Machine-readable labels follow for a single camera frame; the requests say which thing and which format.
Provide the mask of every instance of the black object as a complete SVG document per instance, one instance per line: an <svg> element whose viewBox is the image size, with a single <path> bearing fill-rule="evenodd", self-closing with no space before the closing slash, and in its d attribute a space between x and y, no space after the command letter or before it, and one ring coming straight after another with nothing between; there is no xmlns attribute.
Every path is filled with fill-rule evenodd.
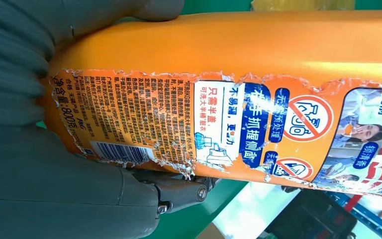
<svg viewBox="0 0 382 239"><path fill-rule="evenodd" d="M266 231L279 239L346 239L357 219L323 192L304 189Z"/></svg>
<svg viewBox="0 0 382 239"><path fill-rule="evenodd" d="M289 186L281 186L281 188L282 188L282 191L284 191L285 193L291 193L298 189L296 187L289 187Z"/></svg>
<svg viewBox="0 0 382 239"><path fill-rule="evenodd" d="M38 79L55 46L123 16L177 17L183 0L0 0L0 239L150 234L159 193L128 171L84 160L35 124Z"/></svg>

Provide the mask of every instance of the green surface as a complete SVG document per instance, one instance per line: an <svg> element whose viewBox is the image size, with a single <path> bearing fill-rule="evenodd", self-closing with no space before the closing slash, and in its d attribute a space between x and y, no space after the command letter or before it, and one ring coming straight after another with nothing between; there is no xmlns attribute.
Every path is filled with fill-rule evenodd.
<svg viewBox="0 0 382 239"><path fill-rule="evenodd" d="M357 10L382 10L382 0L357 0L355 2Z"/></svg>
<svg viewBox="0 0 382 239"><path fill-rule="evenodd" d="M252 0L186 0L182 14L249 11Z"/></svg>
<svg viewBox="0 0 382 239"><path fill-rule="evenodd" d="M198 205L162 214L156 230L146 239L194 239L213 221L247 182L221 180Z"/></svg>

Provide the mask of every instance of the blue label banner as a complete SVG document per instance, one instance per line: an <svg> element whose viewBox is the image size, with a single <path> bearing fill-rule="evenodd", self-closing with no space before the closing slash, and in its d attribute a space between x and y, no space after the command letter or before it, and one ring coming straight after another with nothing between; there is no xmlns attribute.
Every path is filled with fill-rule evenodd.
<svg viewBox="0 0 382 239"><path fill-rule="evenodd" d="M266 86L245 83L245 110L242 114L239 152L244 163L251 168L260 166L269 117L266 106L270 104L270 97Z"/></svg>
<svg viewBox="0 0 382 239"><path fill-rule="evenodd" d="M366 168L371 160L374 158L377 150L379 149L379 145L375 142L368 142L363 145L360 154L358 154L357 159L354 162L354 168L363 169Z"/></svg>
<svg viewBox="0 0 382 239"><path fill-rule="evenodd" d="M288 103L289 90L286 88L277 89L275 93L275 109L269 132L269 141L272 143L279 143L282 140Z"/></svg>

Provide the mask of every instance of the detergent bottle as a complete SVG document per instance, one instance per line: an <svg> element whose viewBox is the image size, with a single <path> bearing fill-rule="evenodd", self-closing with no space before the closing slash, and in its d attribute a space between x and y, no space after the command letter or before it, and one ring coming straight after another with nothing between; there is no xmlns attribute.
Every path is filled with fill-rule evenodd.
<svg viewBox="0 0 382 239"><path fill-rule="evenodd" d="M47 127L91 160L382 195L382 11L120 23L43 84Z"/></svg>

